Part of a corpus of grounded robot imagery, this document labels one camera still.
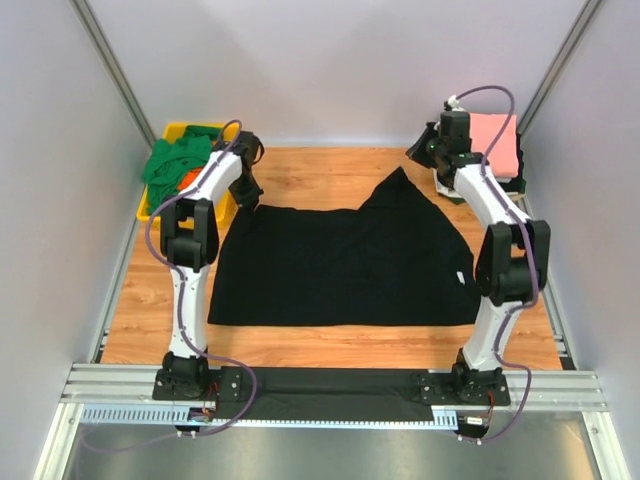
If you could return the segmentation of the black t shirt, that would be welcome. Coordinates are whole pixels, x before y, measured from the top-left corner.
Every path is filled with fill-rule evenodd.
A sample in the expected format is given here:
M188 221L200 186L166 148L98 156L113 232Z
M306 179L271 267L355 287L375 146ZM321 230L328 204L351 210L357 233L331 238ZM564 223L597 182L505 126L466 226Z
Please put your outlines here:
M396 169L357 209L261 205L236 214L208 320L225 326L459 326L480 295L473 254Z

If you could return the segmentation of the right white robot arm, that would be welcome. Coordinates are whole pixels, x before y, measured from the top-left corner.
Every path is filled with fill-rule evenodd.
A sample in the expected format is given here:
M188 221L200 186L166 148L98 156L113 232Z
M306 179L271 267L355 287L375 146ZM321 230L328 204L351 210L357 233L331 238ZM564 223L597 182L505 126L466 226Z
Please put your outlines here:
M422 400L430 405L507 406L502 355L522 310L546 284L550 227L520 210L487 160L473 151L469 113L446 109L406 154L435 169L440 183L466 201L485 229L474 274L481 302L472 335L450 371L418 375Z

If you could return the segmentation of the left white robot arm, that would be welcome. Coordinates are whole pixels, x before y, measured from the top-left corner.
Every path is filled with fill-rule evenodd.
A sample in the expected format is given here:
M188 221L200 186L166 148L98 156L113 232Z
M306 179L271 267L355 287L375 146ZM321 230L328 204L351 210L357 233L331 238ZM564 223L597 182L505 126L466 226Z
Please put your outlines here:
M220 246L215 206L229 193L239 208L255 209L263 190L252 169L263 154L261 140L249 131L237 131L228 142L216 140L195 180L152 214L160 219L160 249L150 251L169 268L174 288L172 336L156 373L155 400L207 402L214 398L205 290Z

